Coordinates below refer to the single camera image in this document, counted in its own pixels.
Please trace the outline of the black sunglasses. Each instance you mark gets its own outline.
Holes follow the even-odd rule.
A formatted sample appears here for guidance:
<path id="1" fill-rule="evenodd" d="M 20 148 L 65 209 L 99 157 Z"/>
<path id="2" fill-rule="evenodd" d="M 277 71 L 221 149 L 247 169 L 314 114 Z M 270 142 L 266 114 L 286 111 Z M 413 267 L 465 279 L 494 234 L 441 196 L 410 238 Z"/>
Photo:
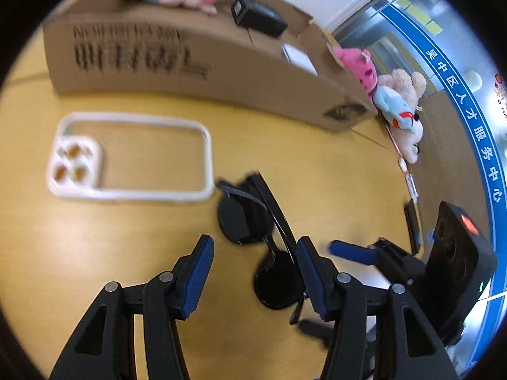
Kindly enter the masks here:
<path id="1" fill-rule="evenodd" d="M 258 301 L 273 311 L 294 307 L 290 324 L 297 325 L 306 299 L 297 242 L 267 182 L 256 172 L 240 184 L 218 180 L 216 188 L 222 193 L 217 219 L 223 236 L 240 246 L 263 243 L 267 247 L 253 274 Z"/>

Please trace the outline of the clear white phone case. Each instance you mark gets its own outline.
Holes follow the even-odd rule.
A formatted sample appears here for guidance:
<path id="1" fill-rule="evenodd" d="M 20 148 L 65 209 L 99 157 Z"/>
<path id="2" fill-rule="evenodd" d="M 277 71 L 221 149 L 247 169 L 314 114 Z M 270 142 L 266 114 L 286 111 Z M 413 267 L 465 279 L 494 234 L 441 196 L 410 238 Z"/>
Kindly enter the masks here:
<path id="1" fill-rule="evenodd" d="M 73 112 L 56 129 L 46 184 L 60 198 L 202 202 L 215 188 L 210 132 L 176 117 Z"/>

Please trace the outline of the white switch box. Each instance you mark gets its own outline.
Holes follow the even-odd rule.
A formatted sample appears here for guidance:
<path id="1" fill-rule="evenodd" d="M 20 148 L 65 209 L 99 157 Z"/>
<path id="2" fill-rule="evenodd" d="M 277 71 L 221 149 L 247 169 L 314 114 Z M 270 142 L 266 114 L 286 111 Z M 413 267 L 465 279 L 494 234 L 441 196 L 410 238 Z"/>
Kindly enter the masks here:
<path id="1" fill-rule="evenodd" d="M 312 63 L 309 56 L 305 52 L 303 52 L 303 51 L 297 49 L 295 46 L 292 46 L 289 44 L 283 44 L 282 50 L 283 50 L 283 54 L 284 54 L 285 59 L 289 63 L 291 63 L 303 70 L 306 70 L 315 76 L 318 75 L 314 64 Z"/>

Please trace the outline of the black product box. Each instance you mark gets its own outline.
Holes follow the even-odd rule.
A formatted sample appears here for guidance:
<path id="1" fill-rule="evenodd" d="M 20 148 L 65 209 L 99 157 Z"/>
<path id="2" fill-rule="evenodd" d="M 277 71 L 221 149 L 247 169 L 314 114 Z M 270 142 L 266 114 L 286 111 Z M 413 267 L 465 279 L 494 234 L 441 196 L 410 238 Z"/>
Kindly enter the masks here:
<path id="1" fill-rule="evenodd" d="M 278 11 L 255 0 L 235 0 L 231 5 L 235 24 L 273 38 L 279 38 L 288 23 Z"/>

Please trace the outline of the beige bear plush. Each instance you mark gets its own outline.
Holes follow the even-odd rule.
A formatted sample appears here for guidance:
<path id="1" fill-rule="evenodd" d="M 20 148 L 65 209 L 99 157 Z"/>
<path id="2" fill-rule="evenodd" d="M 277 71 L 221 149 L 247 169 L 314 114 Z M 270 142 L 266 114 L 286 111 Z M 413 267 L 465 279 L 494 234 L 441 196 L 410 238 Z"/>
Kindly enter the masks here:
<path id="1" fill-rule="evenodd" d="M 410 105 L 414 115 L 414 132 L 395 128 L 394 126 L 391 126 L 389 130 L 401 152 L 401 156 L 407 163 L 416 164 L 419 159 L 419 142 L 424 134 L 424 127 L 419 119 L 418 111 L 421 111 L 419 100 L 426 89 L 425 77 L 417 71 L 409 75 L 405 70 L 396 69 L 390 75 L 378 76 L 378 82 L 380 85 L 391 87 Z"/>

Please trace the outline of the pink bear plush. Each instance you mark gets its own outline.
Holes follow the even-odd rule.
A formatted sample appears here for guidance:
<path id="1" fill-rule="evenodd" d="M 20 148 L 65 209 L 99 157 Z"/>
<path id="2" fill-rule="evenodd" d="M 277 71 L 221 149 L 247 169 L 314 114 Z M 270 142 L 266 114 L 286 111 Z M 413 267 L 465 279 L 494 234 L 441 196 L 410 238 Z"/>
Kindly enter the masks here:
<path id="1" fill-rule="evenodd" d="M 334 46 L 332 53 L 356 77 L 364 91 L 372 96 L 378 85 L 378 77 L 369 51 Z"/>

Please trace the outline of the shallow cardboard box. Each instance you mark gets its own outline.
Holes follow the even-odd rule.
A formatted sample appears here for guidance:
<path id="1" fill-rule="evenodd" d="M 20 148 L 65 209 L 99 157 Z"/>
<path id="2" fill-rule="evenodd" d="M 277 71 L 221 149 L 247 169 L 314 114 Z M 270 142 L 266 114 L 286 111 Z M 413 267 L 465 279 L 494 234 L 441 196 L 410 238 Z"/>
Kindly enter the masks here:
<path id="1" fill-rule="evenodd" d="M 43 25 L 46 62 L 60 94 L 148 91 L 214 99 L 342 131 L 376 115 L 363 87 L 333 57 L 327 34 L 285 0 L 279 38 L 238 27 L 232 1 L 215 16 L 126 0 L 76 0 Z M 305 52 L 315 76 L 289 63 Z"/>

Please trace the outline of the yellow sticky notes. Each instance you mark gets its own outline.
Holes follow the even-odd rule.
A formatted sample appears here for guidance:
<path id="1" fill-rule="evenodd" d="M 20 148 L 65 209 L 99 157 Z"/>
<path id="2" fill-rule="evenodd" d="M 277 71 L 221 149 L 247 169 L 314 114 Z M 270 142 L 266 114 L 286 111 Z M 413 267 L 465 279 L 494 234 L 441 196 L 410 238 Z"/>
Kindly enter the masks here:
<path id="1" fill-rule="evenodd" d="M 439 35 L 443 29 L 428 14 L 425 14 L 419 6 L 409 0 L 396 0 L 395 5 L 407 12 L 424 29 L 433 36 Z"/>

